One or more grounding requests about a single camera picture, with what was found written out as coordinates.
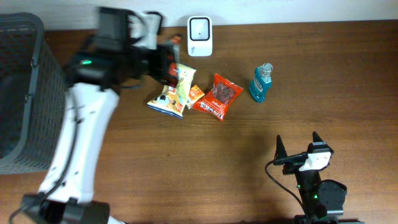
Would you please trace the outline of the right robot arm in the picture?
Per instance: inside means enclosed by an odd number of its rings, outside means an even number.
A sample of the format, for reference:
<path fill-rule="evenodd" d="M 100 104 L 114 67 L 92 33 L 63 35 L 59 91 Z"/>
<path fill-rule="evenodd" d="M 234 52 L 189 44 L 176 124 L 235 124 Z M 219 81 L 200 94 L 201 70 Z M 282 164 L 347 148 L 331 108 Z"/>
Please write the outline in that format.
<path fill-rule="evenodd" d="M 312 142 L 305 152 L 288 155 L 281 136 L 276 137 L 274 159 L 268 165 L 282 166 L 284 175 L 294 175 L 299 196 L 271 177 L 279 187 L 291 194 L 303 210 L 294 216 L 294 223 L 359 223 L 359 220 L 340 220 L 348 192 L 347 186 L 331 179 L 322 180 L 320 172 L 330 165 L 334 150 L 314 131 Z"/>

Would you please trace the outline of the orange red snack bag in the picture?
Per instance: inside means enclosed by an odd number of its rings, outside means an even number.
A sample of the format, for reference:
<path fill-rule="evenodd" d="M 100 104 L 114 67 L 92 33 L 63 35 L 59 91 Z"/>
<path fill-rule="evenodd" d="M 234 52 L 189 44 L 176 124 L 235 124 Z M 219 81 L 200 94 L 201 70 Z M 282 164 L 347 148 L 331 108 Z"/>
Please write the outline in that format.
<path fill-rule="evenodd" d="M 213 88 L 198 100 L 195 110 L 212 114 L 220 121 L 224 120 L 232 102 L 243 92 L 243 88 L 219 74 L 215 74 Z"/>

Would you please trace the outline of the small orange box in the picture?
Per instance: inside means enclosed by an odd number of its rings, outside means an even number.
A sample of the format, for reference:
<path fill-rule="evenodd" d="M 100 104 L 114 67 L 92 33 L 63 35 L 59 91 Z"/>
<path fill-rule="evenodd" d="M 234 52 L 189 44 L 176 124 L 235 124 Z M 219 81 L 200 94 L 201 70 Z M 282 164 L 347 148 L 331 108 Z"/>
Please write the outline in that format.
<path fill-rule="evenodd" d="M 204 96 L 204 92 L 197 86 L 193 85 L 189 91 L 186 107 L 190 110 L 193 105 Z"/>

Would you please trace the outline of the yellow chips bag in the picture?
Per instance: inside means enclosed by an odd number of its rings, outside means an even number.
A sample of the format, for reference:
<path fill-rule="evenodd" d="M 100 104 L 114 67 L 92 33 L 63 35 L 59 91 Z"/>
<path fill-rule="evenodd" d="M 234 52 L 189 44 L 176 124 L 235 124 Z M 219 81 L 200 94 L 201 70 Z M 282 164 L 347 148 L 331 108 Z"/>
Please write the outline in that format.
<path fill-rule="evenodd" d="M 153 110 L 182 119 L 196 69 L 177 63 L 172 71 L 177 74 L 177 85 L 165 85 L 162 94 L 150 100 L 147 105 Z"/>

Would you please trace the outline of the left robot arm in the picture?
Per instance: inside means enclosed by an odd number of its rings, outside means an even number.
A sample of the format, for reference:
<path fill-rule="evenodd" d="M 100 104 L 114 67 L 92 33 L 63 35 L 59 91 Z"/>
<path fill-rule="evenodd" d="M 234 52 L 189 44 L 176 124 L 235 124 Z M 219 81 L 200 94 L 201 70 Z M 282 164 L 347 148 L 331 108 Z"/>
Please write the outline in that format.
<path fill-rule="evenodd" d="M 159 44 L 163 17 L 100 7 L 95 34 L 64 66 L 35 14 L 1 15 L 1 173 L 46 171 L 19 213 L 36 223 L 115 223 L 95 202 L 96 166 L 126 81 L 177 84 L 175 55 Z"/>

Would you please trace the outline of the blue mouthwash bottle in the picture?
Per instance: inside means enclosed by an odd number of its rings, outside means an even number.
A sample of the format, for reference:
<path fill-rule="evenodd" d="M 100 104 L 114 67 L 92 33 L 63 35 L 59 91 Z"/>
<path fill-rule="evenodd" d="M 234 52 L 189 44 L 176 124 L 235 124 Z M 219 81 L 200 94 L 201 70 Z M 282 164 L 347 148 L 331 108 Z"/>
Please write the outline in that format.
<path fill-rule="evenodd" d="M 255 69 L 254 78 L 250 82 L 249 91 L 254 101 L 261 103 L 266 100 L 266 95 L 272 87 L 271 73 L 273 66 L 265 63 Z"/>

